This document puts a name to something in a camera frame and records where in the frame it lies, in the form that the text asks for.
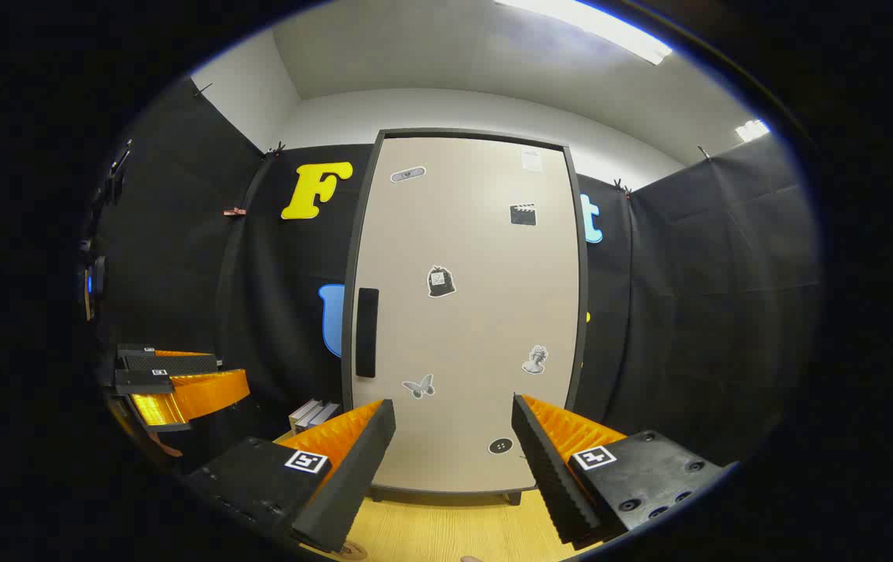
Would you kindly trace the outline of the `long ceiling light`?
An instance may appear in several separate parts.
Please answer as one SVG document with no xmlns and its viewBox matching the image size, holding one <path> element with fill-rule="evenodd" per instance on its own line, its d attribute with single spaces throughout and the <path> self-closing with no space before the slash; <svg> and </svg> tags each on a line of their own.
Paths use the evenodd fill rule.
<svg viewBox="0 0 893 562">
<path fill-rule="evenodd" d="M 571 25 L 621 47 L 653 66 L 674 53 L 671 46 L 642 28 L 579 0 L 493 0 L 493 3 Z"/>
</svg>

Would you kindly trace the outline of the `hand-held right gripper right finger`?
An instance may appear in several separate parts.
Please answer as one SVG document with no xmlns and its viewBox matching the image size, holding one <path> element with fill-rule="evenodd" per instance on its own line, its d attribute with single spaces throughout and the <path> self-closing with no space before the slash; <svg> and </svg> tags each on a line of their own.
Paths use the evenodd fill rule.
<svg viewBox="0 0 893 562">
<path fill-rule="evenodd" d="M 511 426 L 561 542 L 590 547 L 672 513 L 728 476 L 653 430 L 625 435 L 525 394 Z"/>
</svg>

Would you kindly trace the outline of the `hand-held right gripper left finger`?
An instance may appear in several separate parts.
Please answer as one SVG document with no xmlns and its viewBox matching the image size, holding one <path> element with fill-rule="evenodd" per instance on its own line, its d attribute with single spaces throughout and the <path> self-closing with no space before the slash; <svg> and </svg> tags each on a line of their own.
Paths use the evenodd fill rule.
<svg viewBox="0 0 893 562">
<path fill-rule="evenodd" d="M 182 480 L 210 508 L 261 537 L 335 553 L 396 429 L 393 401 L 378 400 L 279 443 L 244 438 Z"/>
</svg>

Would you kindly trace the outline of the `black door handle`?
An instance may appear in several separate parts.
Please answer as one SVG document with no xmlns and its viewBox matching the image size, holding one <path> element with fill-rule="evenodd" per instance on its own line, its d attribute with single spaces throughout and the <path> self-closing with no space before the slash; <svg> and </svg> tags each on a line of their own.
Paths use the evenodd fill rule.
<svg viewBox="0 0 893 562">
<path fill-rule="evenodd" d="M 379 320 L 379 289 L 360 288 L 357 298 L 356 375 L 376 377 L 376 334 Z"/>
</svg>

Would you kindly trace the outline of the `black backdrop cloth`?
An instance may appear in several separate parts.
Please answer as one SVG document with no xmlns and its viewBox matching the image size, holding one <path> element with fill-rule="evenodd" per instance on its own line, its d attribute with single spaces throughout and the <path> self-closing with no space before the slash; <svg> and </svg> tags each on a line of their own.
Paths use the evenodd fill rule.
<svg viewBox="0 0 893 562">
<path fill-rule="evenodd" d="M 278 158 L 190 80 L 136 121 L 125 194 L 101 215 L 112 340 L 214 351 L 246 368 L 262 411 L 342 398 L 318 289 L 342 283 L 378 132 L 458 127 L 567 144 L 599 207 L 589 245 L 575 410 L 656 429 L 717 463 L 753 455 L 806 372 L 819 306 L 817 227 L 788 150 L 768 135 L 682 169 L 589 121 L 453 91 L 304 103 Z M 614 179 L 632 189 L 628 200 Z M 247 216 L 222 210 L 244 208 Z"/>
</svg>

